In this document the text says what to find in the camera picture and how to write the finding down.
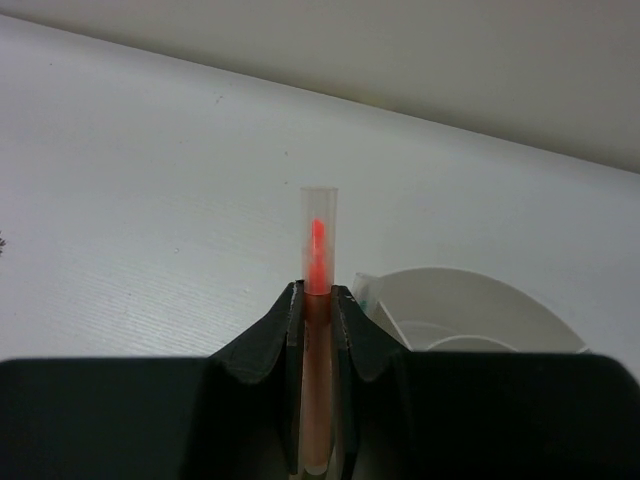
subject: white wall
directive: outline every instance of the white wall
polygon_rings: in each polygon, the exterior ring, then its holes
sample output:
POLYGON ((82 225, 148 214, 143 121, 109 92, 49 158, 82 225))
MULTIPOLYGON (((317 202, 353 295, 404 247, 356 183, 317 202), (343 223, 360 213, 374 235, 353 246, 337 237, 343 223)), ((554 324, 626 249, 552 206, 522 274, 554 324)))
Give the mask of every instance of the white wall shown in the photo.
POLYGON ((0 0, 0 13, 640 171, 637 0, 0 0))

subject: test tube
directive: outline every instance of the test tube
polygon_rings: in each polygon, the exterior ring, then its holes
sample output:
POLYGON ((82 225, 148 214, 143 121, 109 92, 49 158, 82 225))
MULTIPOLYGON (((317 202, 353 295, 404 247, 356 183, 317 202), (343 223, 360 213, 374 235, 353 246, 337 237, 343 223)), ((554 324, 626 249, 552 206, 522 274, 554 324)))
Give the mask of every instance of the test tube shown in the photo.
POLYGON ((331 448, 331 325, 338 190, 302 189, 302 275, 305 351, 302 378, 302 461, 312 475, 327 469, 331 448))

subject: clear plastic tube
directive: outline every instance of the clear plastic tube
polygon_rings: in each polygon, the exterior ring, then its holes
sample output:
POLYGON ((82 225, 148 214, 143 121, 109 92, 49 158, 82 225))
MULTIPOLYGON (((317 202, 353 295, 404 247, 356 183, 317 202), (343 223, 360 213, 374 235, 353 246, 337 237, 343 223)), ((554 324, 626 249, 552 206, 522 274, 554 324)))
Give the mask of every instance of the clear plastic tube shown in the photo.
POLYGON ((338 189, 302 189, 302 277, 311 295, 331 292, 335 269, 338 189))
POLYGON ((302 275, 305 352, 302 378, 302 461, 322 474, 331 448, 331 287, 334 279, 338 190, 302 189, 302 275))

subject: black plastic piece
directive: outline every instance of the black plastic piece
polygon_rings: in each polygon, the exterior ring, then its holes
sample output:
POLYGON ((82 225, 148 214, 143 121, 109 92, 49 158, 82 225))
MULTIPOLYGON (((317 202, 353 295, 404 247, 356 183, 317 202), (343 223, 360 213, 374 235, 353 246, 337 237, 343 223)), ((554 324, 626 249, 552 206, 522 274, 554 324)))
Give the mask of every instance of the black plastic piece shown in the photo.
POLYGON ((346 288, 333 309, 343 480, 640 478, 640 390, 617 362, 410 352, 346 288))
POLYGON ((287 478, 298 453, 299 287, 210 358, 0 364, 0 478, 287 478))

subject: orange liquid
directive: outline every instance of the orange liquid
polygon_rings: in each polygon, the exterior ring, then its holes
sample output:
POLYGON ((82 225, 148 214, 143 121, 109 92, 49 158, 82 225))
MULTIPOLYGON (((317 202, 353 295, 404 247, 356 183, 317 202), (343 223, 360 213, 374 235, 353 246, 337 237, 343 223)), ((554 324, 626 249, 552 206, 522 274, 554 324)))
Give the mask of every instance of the orange liquid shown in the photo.
POLYGON ((305 352, 302 377, 302 461, 323 473, 331 447, 330 295, 305 296, 305 352))

